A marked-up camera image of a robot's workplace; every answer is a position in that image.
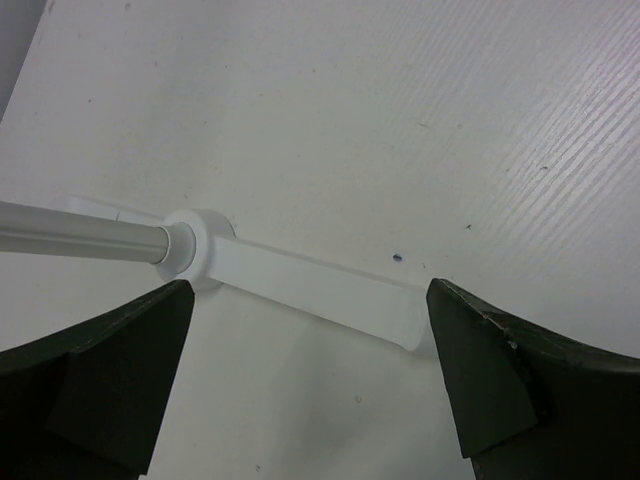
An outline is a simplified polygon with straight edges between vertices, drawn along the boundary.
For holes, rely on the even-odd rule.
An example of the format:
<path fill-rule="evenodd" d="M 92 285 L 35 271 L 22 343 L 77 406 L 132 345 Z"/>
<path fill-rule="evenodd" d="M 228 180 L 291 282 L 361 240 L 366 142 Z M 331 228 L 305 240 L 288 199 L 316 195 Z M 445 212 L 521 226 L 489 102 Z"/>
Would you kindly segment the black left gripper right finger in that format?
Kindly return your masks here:
<path fill-rule="evenodd" d="M 426 294 L 463 458 L 478 479 L 636 479 L 639 361 L 459 286 Z"/>

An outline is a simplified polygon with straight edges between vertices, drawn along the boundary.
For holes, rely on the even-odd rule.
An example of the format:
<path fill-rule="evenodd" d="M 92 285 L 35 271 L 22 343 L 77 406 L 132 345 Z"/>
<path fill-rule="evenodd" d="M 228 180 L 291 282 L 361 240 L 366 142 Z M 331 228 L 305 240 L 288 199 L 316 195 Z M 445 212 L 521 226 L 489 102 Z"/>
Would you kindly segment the white clothes rack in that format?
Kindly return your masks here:
<path fill-rule="evenodd" d="M 249 292 L 433 357 L 426 290 L 239 239 L 212 210 L 166 218 L 79 197 L 60 210 L 4 202 L 4 252 L 153 265 L 165 282 L 197 291 L 221 285 Z"/>

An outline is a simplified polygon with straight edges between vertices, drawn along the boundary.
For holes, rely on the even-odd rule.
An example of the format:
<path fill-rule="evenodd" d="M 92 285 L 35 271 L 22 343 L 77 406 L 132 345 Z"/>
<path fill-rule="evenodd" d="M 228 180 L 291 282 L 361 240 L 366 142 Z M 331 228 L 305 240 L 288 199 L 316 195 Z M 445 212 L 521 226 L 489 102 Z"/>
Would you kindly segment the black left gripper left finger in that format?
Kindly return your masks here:
<path fill-rule="evenodd" d="M 195 304 L 172 281 L 1 354 L 4 479 L 147 474 Z"/>

